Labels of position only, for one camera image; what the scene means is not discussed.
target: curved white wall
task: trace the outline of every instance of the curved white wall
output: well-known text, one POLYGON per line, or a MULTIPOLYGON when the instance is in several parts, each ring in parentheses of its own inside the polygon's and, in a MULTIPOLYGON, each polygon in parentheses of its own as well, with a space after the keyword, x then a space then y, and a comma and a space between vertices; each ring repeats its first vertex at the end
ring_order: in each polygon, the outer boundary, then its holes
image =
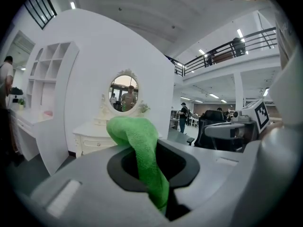
POLYGON ((167 137, 174 66, 160 51, 124 25, 81 9, 65 11, 51 20, 35 47, 65 41, 74 41, 80 49, 65 100, 70 151, 76 151, 72 130, 97 116, 101 94, 108 95, 109 78, 125 69, 137 75, 140 100, 151 108, 147 117, 167 137))

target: baseboard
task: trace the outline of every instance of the baseboard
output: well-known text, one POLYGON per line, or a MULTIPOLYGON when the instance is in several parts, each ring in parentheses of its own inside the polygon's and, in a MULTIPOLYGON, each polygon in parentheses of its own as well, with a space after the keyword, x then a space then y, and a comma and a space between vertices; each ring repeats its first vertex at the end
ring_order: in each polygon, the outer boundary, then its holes
POLYGON ((76 152, 68 151, 68 154, 69 154, 71 157, 76 157, 76 152))

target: black hair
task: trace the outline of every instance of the black hair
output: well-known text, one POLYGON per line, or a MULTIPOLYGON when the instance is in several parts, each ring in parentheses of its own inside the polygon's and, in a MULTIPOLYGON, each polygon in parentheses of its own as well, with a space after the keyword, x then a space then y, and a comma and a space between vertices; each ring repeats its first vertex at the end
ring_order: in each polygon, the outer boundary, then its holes
POLYGON ((13 57, 11 57, 10 55, 5 57, 5 60, 4 61, 11 61, 13 62, 13 57))

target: jeans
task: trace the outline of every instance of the jeans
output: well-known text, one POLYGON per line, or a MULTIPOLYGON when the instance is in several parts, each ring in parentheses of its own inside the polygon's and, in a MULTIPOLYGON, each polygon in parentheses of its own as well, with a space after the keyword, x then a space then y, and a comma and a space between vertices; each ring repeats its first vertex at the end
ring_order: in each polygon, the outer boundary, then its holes
POLYGON ((179 123, 180 123, 180 132, 184 133, 186 119, 179 119, 179 123))

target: brown wall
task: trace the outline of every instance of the brown wall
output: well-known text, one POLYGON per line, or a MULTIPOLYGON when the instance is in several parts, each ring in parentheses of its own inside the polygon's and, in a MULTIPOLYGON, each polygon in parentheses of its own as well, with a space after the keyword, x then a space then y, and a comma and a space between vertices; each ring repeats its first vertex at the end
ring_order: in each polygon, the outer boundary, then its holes
POLYGON ((217 108, 222 108, 224 112, 230 110, 235 110, 236 105, 232 104, 195 104, 194 105, 194 113, 198 115, 202 115, 202 113, 205 113, 206 110, 217 110, 217 108))
MULTIPOLYGON (((202 113, 205 113, 206 110, 217 110, 217 108, 222 108, 224 112, 228 111, 228 109, 230 110, 235 110, 236 105, 233 104, 231 107, 231 104, 195 104, 194 105, 194 113, 198 114, 198 115, 202 115, 202 113)), ((267 106, 266 107, 269 113, 270 117, 273 118, 281 118, 278 110, 276 109, 275 106, 267 106)))

